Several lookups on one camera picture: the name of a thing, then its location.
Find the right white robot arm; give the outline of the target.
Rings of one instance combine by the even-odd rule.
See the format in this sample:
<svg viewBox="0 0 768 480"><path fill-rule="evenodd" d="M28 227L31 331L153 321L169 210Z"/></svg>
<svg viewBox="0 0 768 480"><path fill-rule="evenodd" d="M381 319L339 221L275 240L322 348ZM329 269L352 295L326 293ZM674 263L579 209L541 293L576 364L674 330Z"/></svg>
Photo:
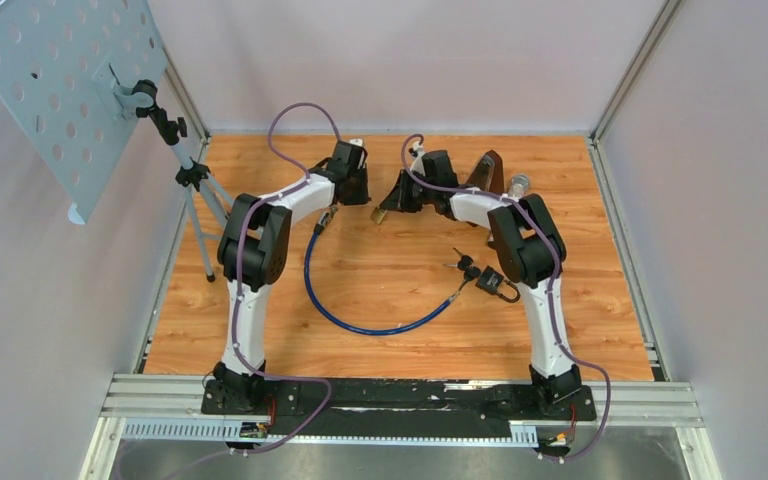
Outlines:
<svg viewBox="0 0 768 480"><path fill-rule="evenodd" d="M400 175L380 203L385 211L414 213L424 206L451 220L490 231L499 266L521 296L531 337L531 403L556 417L582 387L571 357L560 299L566 247L543 199L522 184L509 187L501 156L487 151L465 182L445 150L408 148Z"/></svg>

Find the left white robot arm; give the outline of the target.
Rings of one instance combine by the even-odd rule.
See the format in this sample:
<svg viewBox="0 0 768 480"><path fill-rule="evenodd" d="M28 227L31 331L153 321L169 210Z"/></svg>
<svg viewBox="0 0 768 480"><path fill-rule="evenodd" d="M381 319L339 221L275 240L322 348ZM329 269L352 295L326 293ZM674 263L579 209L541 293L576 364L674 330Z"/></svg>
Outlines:
<svg viewBox="0 0 768 480"><path fill-rule="evenodd" d="M228 400L216 393L213 400L243 413L256 412L265 403L265 319L273 285L286 265L294 224L338 204L369 201L367 150L360 138L337 141L331 156L278 191L238 195L217 251L227 279L229 320L225 350L213 376Z"/></svg>

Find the black padlock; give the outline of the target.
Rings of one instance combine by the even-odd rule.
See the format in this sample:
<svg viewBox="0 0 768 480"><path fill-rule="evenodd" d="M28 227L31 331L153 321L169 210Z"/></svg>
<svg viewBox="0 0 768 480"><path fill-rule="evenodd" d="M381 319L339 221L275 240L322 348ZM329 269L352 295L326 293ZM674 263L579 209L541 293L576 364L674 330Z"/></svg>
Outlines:
<svg viewBox="0 0 768 480"><path fill-rule="evenodd" d="M515 304L521 299L516 285L491 266L485 267L477 278L476 286L507 303Z"/></svg>

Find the small brass padlock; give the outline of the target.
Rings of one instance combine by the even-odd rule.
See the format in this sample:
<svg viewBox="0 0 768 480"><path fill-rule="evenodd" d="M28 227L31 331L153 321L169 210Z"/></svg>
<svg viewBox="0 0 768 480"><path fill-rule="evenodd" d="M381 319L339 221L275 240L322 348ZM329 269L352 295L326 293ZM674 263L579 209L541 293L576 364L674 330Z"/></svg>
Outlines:
<svg viewBox="0 0 768 480"><path fill-rule="evenodd" d="M375 208L370 215L370 220L376 225L381 225L386 219L387 213L388 211L385 209Z"/></svg>

